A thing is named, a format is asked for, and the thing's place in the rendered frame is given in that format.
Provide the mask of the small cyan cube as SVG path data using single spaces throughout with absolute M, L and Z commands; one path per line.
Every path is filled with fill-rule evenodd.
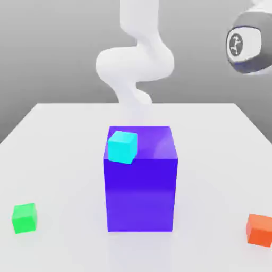
M 108 140 L 108 159 L 112 162 L 131 164 L 138 152 L 138 135 L 133 132 L 115 131 Z

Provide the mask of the small green cube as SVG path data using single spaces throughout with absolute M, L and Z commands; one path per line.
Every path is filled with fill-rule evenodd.
M 34 203 L 15 205 L 12 213 L 12 225 L 15 234 L 32 232 L 37 228 L 38 214 Z

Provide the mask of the small orange cube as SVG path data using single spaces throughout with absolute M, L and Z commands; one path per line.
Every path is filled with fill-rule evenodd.
M 249 214 L 246 224 L 246 237 L 249 244 L 271 247 L 272 217 Z

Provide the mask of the large purple box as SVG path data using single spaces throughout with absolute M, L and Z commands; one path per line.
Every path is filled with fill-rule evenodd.
M 178 155 L 168 126 L 110 126 L 138 135 L 131 164 L 104 152 L 107 229 L 110 232 L 170 232 L 173 229 Z

